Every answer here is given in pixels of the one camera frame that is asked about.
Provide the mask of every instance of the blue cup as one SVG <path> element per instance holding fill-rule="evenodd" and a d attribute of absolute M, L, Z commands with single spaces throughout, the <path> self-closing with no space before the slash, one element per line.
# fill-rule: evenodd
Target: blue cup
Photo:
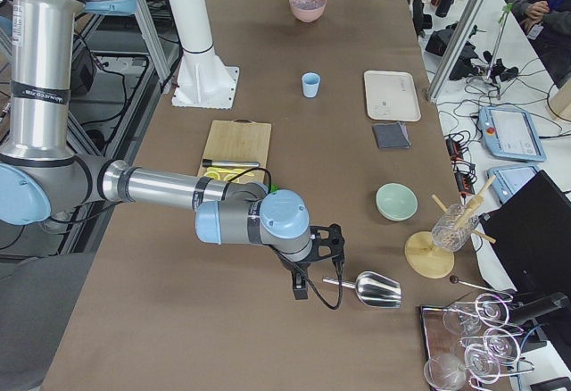
<path fill-rule="evenodd" d="M 315 72 L 306 72 L 302 75 L 303 95 L 306 98 L 314 98 L 318 94 L 321 77 Z"/>

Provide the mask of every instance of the white tray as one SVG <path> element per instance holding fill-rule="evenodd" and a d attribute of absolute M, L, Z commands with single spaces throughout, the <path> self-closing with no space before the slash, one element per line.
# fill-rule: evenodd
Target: white tray
<path fill-rule="evenodd" d="M 408 72 L 365 71 L 367 114 L 376 121 L 418 121 L 417 91 Z"/>

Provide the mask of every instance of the metal scoop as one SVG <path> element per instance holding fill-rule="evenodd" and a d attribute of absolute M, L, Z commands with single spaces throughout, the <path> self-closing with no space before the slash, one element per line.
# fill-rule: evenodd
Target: metal scoop
<path fill-rule="evenodd" d="M 323 277 L 323 282 L 339 285 L 336 278 Z M 355 282 L 341 281 L 343 287 L 352 288 L 367 306 L 400 308 L 401 284 L 375 272 L 362 272 Z"/>

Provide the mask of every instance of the pink bowl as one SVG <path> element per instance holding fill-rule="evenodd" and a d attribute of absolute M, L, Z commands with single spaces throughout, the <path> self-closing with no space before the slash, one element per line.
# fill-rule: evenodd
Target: pink bowl
<path fill-rule="evenodd" d="M 289 0 L 294 16 L 302 22 L 313 22 L 323 14 L 327 0 Z"/>

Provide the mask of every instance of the id badge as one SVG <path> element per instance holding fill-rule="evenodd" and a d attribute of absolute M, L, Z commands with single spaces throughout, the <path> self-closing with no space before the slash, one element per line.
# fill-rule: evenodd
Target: id badge
<path fill-rule="evenodd" d="M 539 37 L 542 31 L 543 31 L 543 25 L 533 25 L 532 28 L 527 33 L 527 38 L 529 38 L 530 40 L 535 40 L 536 38 Z"/>

